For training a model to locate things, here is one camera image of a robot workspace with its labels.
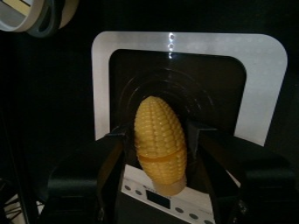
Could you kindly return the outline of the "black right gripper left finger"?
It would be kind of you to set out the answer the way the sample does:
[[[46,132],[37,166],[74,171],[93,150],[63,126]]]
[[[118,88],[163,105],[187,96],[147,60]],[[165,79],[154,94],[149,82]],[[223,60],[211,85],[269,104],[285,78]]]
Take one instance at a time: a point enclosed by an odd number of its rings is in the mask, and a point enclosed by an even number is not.
[[[57,166],[39,224],[114,224],[131,128],[118,126]]]

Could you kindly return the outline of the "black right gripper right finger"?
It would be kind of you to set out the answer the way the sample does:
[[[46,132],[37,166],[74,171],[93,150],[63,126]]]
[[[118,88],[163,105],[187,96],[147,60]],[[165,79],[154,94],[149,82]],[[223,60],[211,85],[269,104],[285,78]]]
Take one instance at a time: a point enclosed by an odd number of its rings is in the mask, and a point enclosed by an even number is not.
[[[186,122],[217,224],[299,224],[299,192],[289,161],[261,145]]]

